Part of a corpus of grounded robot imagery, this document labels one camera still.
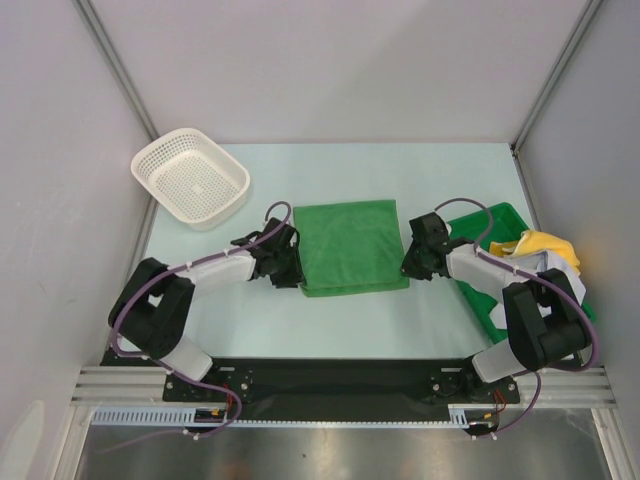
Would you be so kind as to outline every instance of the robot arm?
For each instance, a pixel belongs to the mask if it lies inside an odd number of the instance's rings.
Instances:
[[[272,218],[264,231],[252,232],[231,244],[249,245],[252,239],[267,235],[280,223],[280,220]],[[145,356],[199,381],[207,374],[213,361],[184,335],[191,302],[225,285],[264,276],[269,276],[276,288],[297,287],[304,282],[304,276],[297,239],[292,242],[294,236],[297,237],[296,229],[284,225],[260,245],[170,275],[134,304],[120,327],[120,334]],[[111,310],[109,325],[113,327],[124,305],[143,285],[168,268],[155,258],[143,260]]]
[[[446,224],[436,213],[409,223],[413,242],[402,264],[404,275],[431,280],[437,273],[466,282],[505,307],[508,339],[472,358],[475,374],[483,383],[493,383],[523,370],[539,370],[591,344],[588,332],[568,302],[517,275],[515,266],[509,272],[479,257],[470,240],[449,238]],[[509,263],[487,253],[483,256]],[[526,271],[558,286],[575,300],[569,280],[560,270]],[[551,307],[551,314],[543,317],[538,305]]]

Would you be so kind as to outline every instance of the white wall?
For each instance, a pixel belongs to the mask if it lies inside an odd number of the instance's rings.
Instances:
[[[0,449],[44,400],[41,480],[104,345],[146,202],[128,164],[148,140],[70,1],[2,2],[0,65]]]
[[[522,151],[542,226],[570,239],[640,452],[640,5],[605,2]]]
[[[586,0],[94,0],[160,133],[511,142]]]

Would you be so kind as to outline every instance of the folded towel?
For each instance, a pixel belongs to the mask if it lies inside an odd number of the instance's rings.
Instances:
[[[395,200],[295,207],[308,297],[409,287]]]

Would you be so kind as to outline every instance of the yellow cloth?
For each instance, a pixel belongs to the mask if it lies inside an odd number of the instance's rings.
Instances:
[[[497,257],[521,257],[542,250],[551,250],[564,258],[569,265],[580,274],[580,260],[576,256],[573,245],[548,233],[525,230],[520,240],[513,242],[491,242],[489,253]]]

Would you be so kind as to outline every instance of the light blue tabletop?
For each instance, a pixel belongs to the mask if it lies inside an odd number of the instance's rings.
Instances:
[[[507,144],[224,148],[251,175],[246,204],[208,232],[196,232],[158,208],[146,256],[175,265],[217,252],[261,229],[265,210],[277,200],[301,206],[395,199],[405,250],[409,220],[452,197],[510,202],[532,224]],[[441,214],[453,219],[472,211],[462,204]],[[276,290],[260,279],[194,302],[186,333],[212,356],[235,357],[447,358],[490,345],[454,282],[442,278],[412,280],[406,290],[332,298]]]

